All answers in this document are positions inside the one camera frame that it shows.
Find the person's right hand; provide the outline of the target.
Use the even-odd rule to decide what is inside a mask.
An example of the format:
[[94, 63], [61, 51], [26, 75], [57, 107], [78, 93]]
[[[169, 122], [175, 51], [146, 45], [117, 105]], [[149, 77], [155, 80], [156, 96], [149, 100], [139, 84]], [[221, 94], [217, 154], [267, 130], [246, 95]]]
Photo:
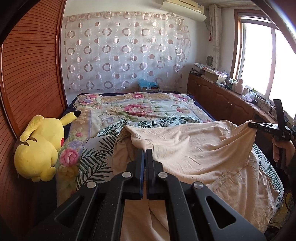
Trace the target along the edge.
[[285, 164], [288, 167], [295, 154], [295, 147], [291, 140], [289, 141], [276, 141], [273, 138], [273, 159], [278, 162], [280, 160], [280, 148], [285, 150], [286, 161]]

